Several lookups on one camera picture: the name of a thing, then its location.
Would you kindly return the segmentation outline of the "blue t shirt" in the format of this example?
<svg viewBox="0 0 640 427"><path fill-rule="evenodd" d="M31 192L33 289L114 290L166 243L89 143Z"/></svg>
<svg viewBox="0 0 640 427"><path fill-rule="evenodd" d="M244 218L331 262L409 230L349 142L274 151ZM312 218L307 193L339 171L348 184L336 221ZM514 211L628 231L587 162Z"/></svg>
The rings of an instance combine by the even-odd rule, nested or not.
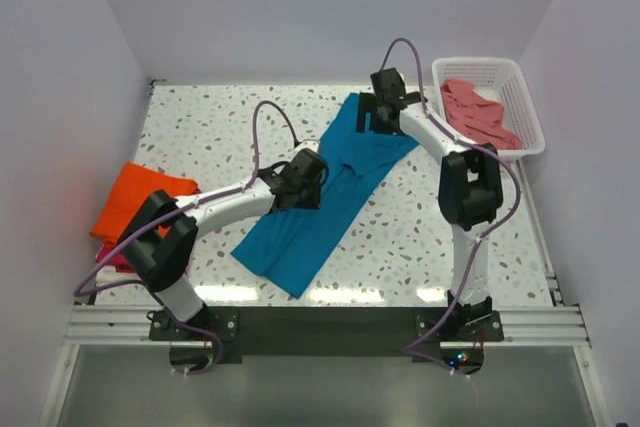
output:
<svg viewBox="0 0 640 427"><path fill-rule="evenodd" d="M358 132L363 93L351 93L321 136L329 167L317 210L292 209L262 217L232 257L295 298L301 297L371 194L395 164L417 146L410 137Z"/></svg>

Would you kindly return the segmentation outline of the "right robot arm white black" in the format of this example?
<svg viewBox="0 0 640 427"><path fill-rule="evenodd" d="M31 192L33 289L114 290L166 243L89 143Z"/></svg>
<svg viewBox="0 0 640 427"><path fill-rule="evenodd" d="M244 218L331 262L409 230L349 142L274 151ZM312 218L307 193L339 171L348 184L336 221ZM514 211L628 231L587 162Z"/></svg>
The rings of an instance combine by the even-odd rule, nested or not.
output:
<svg viewBox="0 0 640 427"><path fill-rule="evenodd" d="M442 332L469 339L491 316L488 287L488 231L503 205L496 151L478 146L444 125L427 106L422 90L406 90L395 68L370 75L373 92L360 96L356 130L415 140L440 165L437 202L452 229L454 267L442 317L410 346Z"/></svg>

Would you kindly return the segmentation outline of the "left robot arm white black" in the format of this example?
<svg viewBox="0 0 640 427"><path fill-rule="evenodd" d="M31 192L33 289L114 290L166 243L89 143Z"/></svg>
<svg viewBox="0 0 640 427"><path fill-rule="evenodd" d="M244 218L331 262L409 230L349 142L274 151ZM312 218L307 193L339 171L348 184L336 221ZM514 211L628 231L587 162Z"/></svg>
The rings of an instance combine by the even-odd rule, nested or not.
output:
<svg viewBox="0 0 640 427"><path fill-rule="evenodd" d="M302 148L291 160L257 168L227 188L179 197L155 191L125 228L117 250L173 315L173 329L185 339L196 339L213 327L208 306L186 274L196 241L248 218L319 208L328 174L319 153Z"/></svg>

